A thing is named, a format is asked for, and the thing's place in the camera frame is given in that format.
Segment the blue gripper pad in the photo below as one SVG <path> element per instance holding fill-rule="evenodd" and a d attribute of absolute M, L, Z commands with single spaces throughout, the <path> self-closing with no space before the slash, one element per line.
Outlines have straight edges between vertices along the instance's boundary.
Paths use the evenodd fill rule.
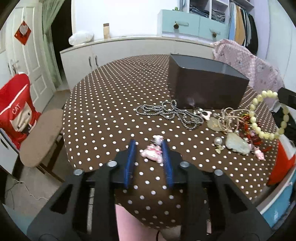
<path fill-rule="evenodd" d="M 173 187 L 173 167 L 170 160 L 170 148 L 166 140 L 161 142 L 161 150 L 163 152 L 163 169 L 165 171 L 165 179 L 169 188 Z"/>
<path fill-rule="evenodd" d="M 130 176 L 133 173 L 134 162 L 136 160 L 137 147 L 136 147 L 136 141 L 134 139 L 130 140 L 127 151 L 128 151 L 128 158 L 126 161 L 126 166 L 124 168 L 124 183 L 123 183 L 126 189 L 128 188 L 131 182 Z"/>

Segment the green curtain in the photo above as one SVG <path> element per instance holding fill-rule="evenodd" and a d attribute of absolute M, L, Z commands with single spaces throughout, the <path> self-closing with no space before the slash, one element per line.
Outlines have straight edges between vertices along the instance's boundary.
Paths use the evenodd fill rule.
<path fill-rule="evenodd" d="M 54 54 L 54 46 L 52 43 L 51 25 L 58 11 L 60 10 L 64 0 L 45 0 L 42 5 L 42 29 L 45 56 L 49 68 L 49 72 L 55 87 L 62 83 L 59 74 L 59 68 Z"/>

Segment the white pillow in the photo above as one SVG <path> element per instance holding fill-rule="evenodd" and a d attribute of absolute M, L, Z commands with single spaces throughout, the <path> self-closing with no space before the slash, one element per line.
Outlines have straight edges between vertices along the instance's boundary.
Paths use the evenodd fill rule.
<path fill-rule="evenodd" d="M 93 38 L 94 33 L 87 31 L 78 31 L 69 38 L 69 44 L 75 46 L 81 43 L 89 42 Z"/>

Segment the pink fabric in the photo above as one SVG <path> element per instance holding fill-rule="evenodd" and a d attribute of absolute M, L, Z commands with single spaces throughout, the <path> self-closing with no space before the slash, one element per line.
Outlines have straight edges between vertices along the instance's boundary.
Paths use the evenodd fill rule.
<path fill-rule="evenodd" d="M 116 206 L 116 220 L 120 241 L 155 241 L 157 230 L 150 229 L 131 215 L 124 207 Z M 165 241 L 161 233 L 159 241 Z"/>
<path fill-rule="evenodd" d="M 284 87 L 279 70 L 253 55 L 244 46 L 228 39 L 217 41 L 213 46 L 215 60 L 229 64 L 249 78 L 249 85 L 257 93 L 261 93 L 262 90 L 278 91 Z M 271 108 L 274 99 L 266 98 L 265 103 Z"/>

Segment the polka dot tablecloth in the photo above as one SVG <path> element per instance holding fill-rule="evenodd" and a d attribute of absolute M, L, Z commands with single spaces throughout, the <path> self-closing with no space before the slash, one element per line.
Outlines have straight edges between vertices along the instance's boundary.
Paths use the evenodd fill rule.
<path fill-rule="evenodd" d="M 222 169 L 250 200 L 256 199 L 274 166 L 277 141 L 264 140 L 261 148 L 271 147 L 264 161 L 227 149 L 217 154 L 213 139 L 225 140 L 226 136 L 208 129 L 206 123 L 189 131 L 177 118 L 168 121 L 160 116 L 139 116 L 134 111 L 142 104 L 159 105 L 170 100 L 166 83 L 168 60 L 168 55 L 120 59 L 94 70 L 76 85 L 63 116 L 69 162 L 74 168 L 95 170 L 126 149 L 131 138 L 141 152 L 153 135 L 161 134 L 183 160 L 208 172 Z M 248 108 L 255 96 L 256 92 L 248 87 L 240 108 Z M 263 102 L 256 114 L 263 131 L 275 131 L 273 117 Z M 143 224 L 162 229 L 181 224 L 185 192 L 185 188 L 168 189 L 163 164 L 138 153 L 132 185 L 128 190 L 116 190 L 115 199 Z"/>

